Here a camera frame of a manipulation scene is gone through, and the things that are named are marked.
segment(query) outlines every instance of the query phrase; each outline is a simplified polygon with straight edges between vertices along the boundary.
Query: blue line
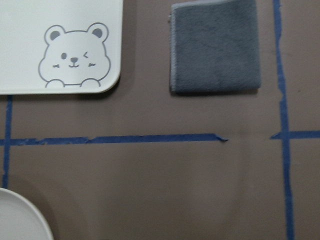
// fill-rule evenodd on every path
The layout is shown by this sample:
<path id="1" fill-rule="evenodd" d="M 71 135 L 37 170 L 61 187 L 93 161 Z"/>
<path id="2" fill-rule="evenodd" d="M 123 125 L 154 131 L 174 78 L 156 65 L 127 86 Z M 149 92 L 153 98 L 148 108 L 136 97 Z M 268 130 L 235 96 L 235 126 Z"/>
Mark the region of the blue line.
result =
<path id="1" fill-rule="evenodd" d="M 126 144 L 126 143 L 166 143 L 166 142 L 226 142 L 227 138 L 213 133 L 204 134 L 171 134 L 171 135 L 143 135 L 143 136 L 99 136 L 93 139 L 88 137 L 56 137 L 44 138 L 18 138 L 11 139 L 11 146 L 36 145 L 78 145 L 78 144 Z"/>
<path id="2" fill-rule="evenodd" d="M 7 105 L 5 112 L 5 137 L 3 142 L 4 154 L 3 154 L 3 175 L 2 175 L 2 187 L 7 189 L 9 186 L 9 165 L 10 165 L 10 146 L 11 146 L 11 125 L 12 125 L 12 107 L 13 96 L 7 96 Z"/>
<path id="3" fill-rule="evenodd" d="M 281 140 L 283 135 L 281 132 L 273 135 L 272 140 Z M 290 139 L 320 139 L 320 131 L 290 131 Z"/>
<path id="4" fill-rule="evenodd" d="M 291 188 L 291 153 L 290 153 L 290 130 L 289 130 L 289 113 L 287 102 L 287 86 L 286 77 L 283 69 L 280 39 L 282 35 L 282 18 L 280 0 L 273 0 L 274 7 L 274 30 L 276 38 L 276 60 L 278 87 L 282 92 L 282 100 L 280 102 L 281 115 L 281 139 L 282 139 L 282 157 L 283 157 L 283 177 L 284 177 L 284 194 L 285 194 L 285 218 L 286 218 L 286 236 L 288 240 L 295 239 L 295 223 L 294 223 L 294 204 L 293 193 Z"/>

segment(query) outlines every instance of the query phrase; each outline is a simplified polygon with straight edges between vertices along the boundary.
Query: white tray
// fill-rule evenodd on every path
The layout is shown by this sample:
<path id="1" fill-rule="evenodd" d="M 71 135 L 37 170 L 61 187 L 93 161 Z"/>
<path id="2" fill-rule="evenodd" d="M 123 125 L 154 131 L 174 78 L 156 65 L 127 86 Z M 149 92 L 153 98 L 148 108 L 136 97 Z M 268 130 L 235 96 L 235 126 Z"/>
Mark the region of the white tray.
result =
<path id="1" fill-rule="evenodd" d="M 122 16 L 123 0 L 0 1 L 0 95 L 112 88 Z"/>
<path id="2" fill-rule="evenodd" d="M 0 188 L 0 238 L 54 240 L 40 211 L 23 196 L 4 188 Z"/>

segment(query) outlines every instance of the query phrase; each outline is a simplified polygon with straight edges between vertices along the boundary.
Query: bear paw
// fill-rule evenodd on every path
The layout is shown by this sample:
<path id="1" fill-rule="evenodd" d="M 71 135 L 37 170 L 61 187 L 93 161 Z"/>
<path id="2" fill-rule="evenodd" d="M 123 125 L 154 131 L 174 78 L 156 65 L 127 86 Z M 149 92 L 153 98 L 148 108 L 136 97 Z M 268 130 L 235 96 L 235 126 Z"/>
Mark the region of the bear paw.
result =
<path id="1" fill-rule="evenodd" d="M 51 80 L 48 81 L 47 84 L 45 85 L 46 88 L 50 89 L 56 89 L 56 88 L 64 88 L 65 84 L 61 80 Z"/>
<path id="2" fill-rule="evenodd" d="M 87 80 L 84 80 L 80 87 L 85 87 L 85 88 L 96 88 L 96 87 L 100 87 L 101 84 L 98 80 L 95 80 L 95 79 L 87 79 Z"/>

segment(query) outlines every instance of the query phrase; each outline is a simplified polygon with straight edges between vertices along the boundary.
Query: microfiber cloth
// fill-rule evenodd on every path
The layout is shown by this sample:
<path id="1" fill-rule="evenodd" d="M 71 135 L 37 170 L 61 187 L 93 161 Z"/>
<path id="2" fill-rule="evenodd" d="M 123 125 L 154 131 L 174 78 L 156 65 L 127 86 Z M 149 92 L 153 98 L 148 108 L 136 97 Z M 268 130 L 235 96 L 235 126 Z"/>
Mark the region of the microfiber cloth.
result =
<path id="1" fill-rule="evenodd" d="M 172 92 L 234 92 L 260 86 L 255 0 L 172 5 Z"/>

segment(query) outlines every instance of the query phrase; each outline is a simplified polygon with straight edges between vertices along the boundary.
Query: bear nose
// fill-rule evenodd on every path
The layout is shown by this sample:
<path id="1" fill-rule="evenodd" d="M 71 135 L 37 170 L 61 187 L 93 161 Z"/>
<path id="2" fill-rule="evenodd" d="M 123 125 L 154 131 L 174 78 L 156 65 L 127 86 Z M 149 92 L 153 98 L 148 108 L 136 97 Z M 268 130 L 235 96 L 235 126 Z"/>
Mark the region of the bear nose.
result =
<path id="1" fill-rule="evenodd" d="M 71 62 L 76 63 L 78 61 L 78 58 L 77 57 L 72 57 L 70 60 L 71 60 Z"/>

